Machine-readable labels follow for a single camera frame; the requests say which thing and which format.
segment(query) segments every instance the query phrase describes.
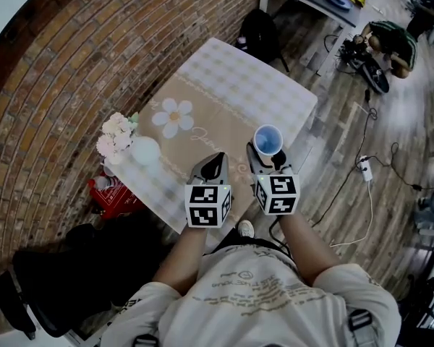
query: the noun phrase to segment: cable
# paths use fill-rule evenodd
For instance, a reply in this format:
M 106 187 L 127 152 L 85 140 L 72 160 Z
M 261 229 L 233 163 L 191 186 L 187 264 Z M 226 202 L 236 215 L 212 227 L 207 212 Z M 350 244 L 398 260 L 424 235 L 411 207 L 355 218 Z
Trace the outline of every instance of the cable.
M 283 243 L 282 241 L 280 241 L 280 240 L 278 240 L 277 238 L 275 238 L 275 236 L 273 235 L 272 230 L 273 230 L 273 228 L 275 227 L 276 223 L 278 223 L 279 221 L 280 221 L 280 218 L 277 217 L 277 218 L 274 220 L 274 222 L 270 225 L 270 228 L 268 228 L 268 234 L 270 235 L 270 237 L 272 238 L 272 240 L 276 241 L 276 243 L 278 243 L 280 246 L 282 246 L 282 247 L 286 250 L 286 252 L 287 252 L 286 255 L 287 255 L 289 258 L 292 258 L 292 257 L 291 257 L 291 252 L 289 251 L 288 246 L 287 246 L 285 243 Z
M 370 97 L 370 91 L 367 90 L 367 92 L 365 93 L 365 99 L 369 99 Z M 331 207 L 333 207 L 333 203 L 336 200 L 336 198 L 338 197 L 339 193 L 341 192 L 342 188 L 344 187 L 344 185 L 347 183 L 347 180 L 349 179 L 349 176 L 351 175 L 351 173 L 355 170 L 355 169 L 359 169 L 360 167 L 358 167 L 358 163 L 359 161 L 357 161 L 359 159 L 359 155 L 360 152 L 362 151 L 363 148 L 363 144 L 365 143 L 365 137 L 367 135 L 367 126 L 368 126 L 368 121 L 371 119 L 373 119 L 374 121 L 378 119 L 378 111 L 376 111 L 375 108 L 370 108 L 370 111 L 368 112 L 368 116 L 367 116 L 367 120 L 365 121 L 365 127 L 363 129 L 363 138 L 362 138 L 362 142 L 360 143 L 360 148 L 357 152 L 357 154 L 355 155 L 355 159 L 354 159 L 354 166 L 351 168 L 351 170 L 349 171 L 349 173 L 346 175 L 346 178 L 344 179 L 344 182 L 342 183 L 342 185 L 339 187 L 337 193 L 334 195 L 333 199 L 330 202 L 330 205 L 328 206 L 328 208 L 326 208 L 326 211 L 323 212 L 323 214 L 320 217 L 320 220 L 318 220 L 316 223 L 314 223 L 312 225 L 312 227 L 316 227 L 316 225 L 318 225 L 322 219 L 324 219 L 326 213 L 331 209 Z
M 379 164 L 382 165 L 382 167 L 391 167 L 392 170 L 394 171 L 394 173 L 397 175 L 397 177 L 399 179 L 401 179 L 401 181 L 405 185 L 413 188 L 413 190 L 416 190 L 417 192 L 421 192 L 422 190 L 434 190 L 434 187 L 422 187 L 419 184 L 410 184 L 410 183 L 405 181 L 405 179 L 401 176 L 401 174 L 396 170 L 396 167 L 394 165 L 394 158 L 395 158 L 398 151 L 399 151 L 399 144 L 397 142 L 393 142 L 391 145 L 391 162 L 390 163 L 383 163 L 376 155 L 371 155 L 369 157 L 366 157 L 365 160 L 370 160 L 371 158 L 374 158 L 379 162 Z
M 338 38 L 339 36 L 337 36 L 337 35 L 326 35 L 326 36 L 323 38 L 323 45 L 325 46 L 325 49 L 326 49 L 327 52 L 330 52 L 330 51 L 331 51 L 331 50 L 328 49 L 328 47 L 326 46 L 326 39 L 329 38 L 329 37 L 332 37 L 332 38 Z M 345 71 L 340 70 L 340 69 L 338 68 L 338 59 L 336 60 L 336 64 L 335 64 L 336 71 L 338 71 L 339 73 L 350 74 L 350 75 L 352 75 L 352 74 L 356 74 L 356 72 L 345 72 Z
M 367 104 L 369 104 L 368 102 L 370 101 L 370 91 L 366 90 L 365 91 L 365 100 L 367 101 Z M 320 222 L 322 221 L 322 219 L 324 219 L 326 213 L 331 209 L 331 207 L 333 207 L 333 203 L 336 200 L 336 198 L 339 196 L 339 193 L 341 192 L 342 188 L 344 187 L 344 185 L 347 183 L 347 180 L 349 179 L 351 173 L 354 171 L 354 169 L 357 169 L 358 171 L 362 171 L 362 169 L 359 167 L 359 163 L 361 162 L 359 160 L 359 155 L 362 152 L 362 148 L 363 145 L 365 143 L 365 138 L 367 135 L 367 126 L 368 126 L 368 121 L 370 119 L 372 119 L 373 121 L 376 121 L 378 119 L 378 111 L 376 110 L 376 108 L 373 107 L 369 107 L 369 112 L 368 112 L 368 116 L 367 119 L 365 121 L 365 127 L 363 129 L 363 137 L 362 137 L 362 142 L 360 143 L 360 148 L 357 152 L 357 154 L 355 155 L 355 159 L 354 159 L 354 167 L 352 167 L 352 169 L 349 171 L 349 173 L 346 175 L 346 178 L 344 180 L 344 182 L 342 183 L 342 185 L 339 187 L 337 193 L 334 195 L 333 199 L 330 202 L 330 205 L 328 206 L 328 208 L 326 208 L 325 212 L 323 212 L 323 214 L 321 215 L 320 219 L 315 222 L 312 225 L 312 228 L 316 227 L 316 225 L 320 224 Z M 398 178 L 408 187 L 413 188 L 413 190 L 417 191 L 417 192 L 421 192 L 422 190 L 434 190 L 434 187 L 422 187 L 419 184 L 409 184 L 408 182 L 405 181 L 405 179 L 400 175 L 400 173 L 396 170 L 395 165 L 393 164 L 393 160 L 397 154 L 397 152 L 399 151 L 399 144 L 397 142 L 394 142 L 391 146 L 391 162 L 389 164 L 385 164 L 383 163 L 376 155 L 371 155 L 368 156 L 364 159 L 365 160 L 369 160 L 371 158 L 376 159 L 383 167 L 391 167 L 392 170 L 394 171 L 394 173 L 398 176 Z
M 362 240 L 364 240 L 364 239 L 367 238 L 368 233 L 370 232 L 371 225 L 373 224 L 373 199 L 372 199 L 372 197 L 371 197 L 370 182 L 371 182 L 371 181 L 368 182 L 368 196 L 370 197 L 371 219 L 370 219 L 370 223 L 368 224 L 367 233 L 366 233 L 365 236 L 364 236 L 363 238 L 361 238 L 361 239 L 354 240 L 354 241 L 351 241 L 351 242 L 349 242 L 349 243 L 333 244 L 333 245 L 330 246 L 331 248 L 333 248 L 333 247 L 339 247 L 339 246 L 349 246 L 350 244 L 358 243 L 359 241 L 362 241 Z
M 337 36 L 337 35 L 326 35 L 326 36 L 323 38 L 323 45 L 325 46 L 326 51 L 327 51 L 327 52 L 330 52 L 331 50 L 328 49 L 328 48 L 326 47 L 326 39 L 327 39 L 327 38 L 339 38 L 339 36 Z

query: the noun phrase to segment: white t-shirt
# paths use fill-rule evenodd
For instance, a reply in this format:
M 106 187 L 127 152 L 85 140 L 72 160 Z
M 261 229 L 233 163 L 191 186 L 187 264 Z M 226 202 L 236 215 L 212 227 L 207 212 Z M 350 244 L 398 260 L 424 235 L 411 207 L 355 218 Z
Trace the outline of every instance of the white t-shirt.
M 160 346 L 354 346 L 348 315 L 373 316 L 379 346 L 395 346 L 401 318 L 392 295 L 359 265 L 332 267 L 306 286 L 284 254 L 253 245 L 203 257 L 186 296 L 145 284 L 125 305 L 101 347 L 132 347 L 151 334 Z

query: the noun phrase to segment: hand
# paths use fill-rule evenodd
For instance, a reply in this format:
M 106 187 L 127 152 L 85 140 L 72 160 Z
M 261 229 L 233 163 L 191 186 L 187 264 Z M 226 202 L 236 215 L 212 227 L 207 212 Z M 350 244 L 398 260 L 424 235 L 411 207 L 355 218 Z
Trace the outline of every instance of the hand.
M 365 38 L 363 36 L 361 36 L 361 35 L 357 35 L 357 36 L 354 37 L 354 43 L 356 45 L 359 45 L 359 44 L 363 43 L 363 41 L 365 41 Z

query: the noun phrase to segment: power strip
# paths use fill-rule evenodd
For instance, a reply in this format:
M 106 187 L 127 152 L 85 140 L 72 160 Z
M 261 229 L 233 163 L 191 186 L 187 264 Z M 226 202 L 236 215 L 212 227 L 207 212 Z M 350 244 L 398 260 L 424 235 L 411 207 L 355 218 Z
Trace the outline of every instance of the power strip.
M 363 179 L 366 182 L 369 182 L 370 180 L 373 180 L 373 174 L 371 173 L 371 166 L 370 166 L 370 162 L 366 159 L 366 155 L 362 155 L 362 157 L 360 157 L 360 169 L 362 170 L 362 174 L 363 174 Z

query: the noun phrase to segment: sneaker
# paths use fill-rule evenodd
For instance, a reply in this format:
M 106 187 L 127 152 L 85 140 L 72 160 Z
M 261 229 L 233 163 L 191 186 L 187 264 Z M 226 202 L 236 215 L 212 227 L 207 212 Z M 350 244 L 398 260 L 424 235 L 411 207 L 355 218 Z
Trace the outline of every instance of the sneaker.
M 254 226 L 248 220 L 243 220 L 238 223 L 238 234 L 239 236 L 248 236 L 254 238 Z

